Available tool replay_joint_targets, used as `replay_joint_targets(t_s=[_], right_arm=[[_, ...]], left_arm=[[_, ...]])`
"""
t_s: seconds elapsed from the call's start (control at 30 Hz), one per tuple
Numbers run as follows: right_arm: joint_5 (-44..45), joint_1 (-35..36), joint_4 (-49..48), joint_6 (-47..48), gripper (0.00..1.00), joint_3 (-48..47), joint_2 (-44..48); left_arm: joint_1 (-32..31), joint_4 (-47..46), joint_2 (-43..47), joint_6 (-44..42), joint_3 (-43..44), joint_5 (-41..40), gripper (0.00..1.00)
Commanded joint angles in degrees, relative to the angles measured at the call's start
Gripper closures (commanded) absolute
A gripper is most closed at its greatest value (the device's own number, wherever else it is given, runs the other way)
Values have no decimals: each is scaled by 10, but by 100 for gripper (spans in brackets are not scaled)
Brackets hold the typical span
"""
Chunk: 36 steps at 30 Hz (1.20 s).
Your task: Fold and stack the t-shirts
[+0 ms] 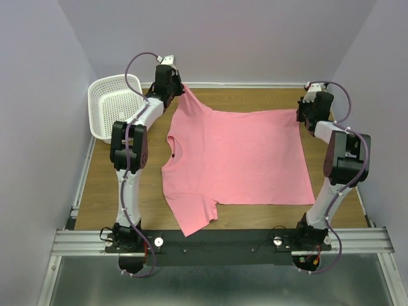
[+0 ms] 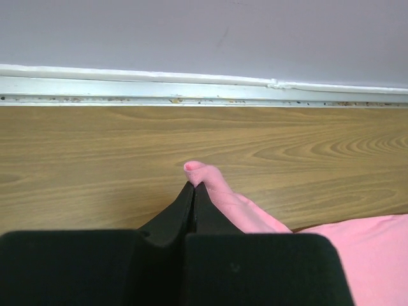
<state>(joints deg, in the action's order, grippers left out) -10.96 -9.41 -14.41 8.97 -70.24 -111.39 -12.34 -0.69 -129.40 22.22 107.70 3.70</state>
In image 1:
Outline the pink t-shirt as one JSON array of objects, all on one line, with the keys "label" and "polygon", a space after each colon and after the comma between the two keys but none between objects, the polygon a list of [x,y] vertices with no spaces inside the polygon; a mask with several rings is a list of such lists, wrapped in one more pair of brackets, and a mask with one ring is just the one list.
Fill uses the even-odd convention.
[{"label": "pink t-shirt", "polygon": [[315,202],[294,110],[222,112],[185,88],[173,114],[163,193],[185,236],[222,205]]}]

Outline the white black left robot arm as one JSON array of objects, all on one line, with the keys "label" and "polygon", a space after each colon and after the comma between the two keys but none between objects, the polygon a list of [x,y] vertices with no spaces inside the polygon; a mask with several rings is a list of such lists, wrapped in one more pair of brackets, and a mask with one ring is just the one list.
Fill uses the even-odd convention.
[{"label": "white black left robot arm", "polygon": [[112,126],[110,160],[116,170],[119,185],[119,209],[112,229],[112,244],[128,252],[146,247],[156,251],[148,234],[140,228],[139,189],[142,171],[149,156],[147,134],[153,123],[184,93],[184,86],[174,64],[156,66],[155,79],[144,96],[131,86],[128,70],[124,74],[129,90],[142,97],[142,108],[127,121]]}]

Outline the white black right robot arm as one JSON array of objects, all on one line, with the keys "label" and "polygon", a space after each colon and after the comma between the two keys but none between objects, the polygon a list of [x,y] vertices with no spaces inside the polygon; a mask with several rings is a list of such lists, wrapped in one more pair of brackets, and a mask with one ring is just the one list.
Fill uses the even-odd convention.
[{"label": "white black right robot arm", "polygon": [[293,234],[294,244],[302,250],[324,242],[342,200],[369,173],[371,136],[330,121],[333,101],[334,95],[325,91],[308,92],[298,101],[296,120],[304,123],[313,137],[328,145],[323,162],[323,186]]}]

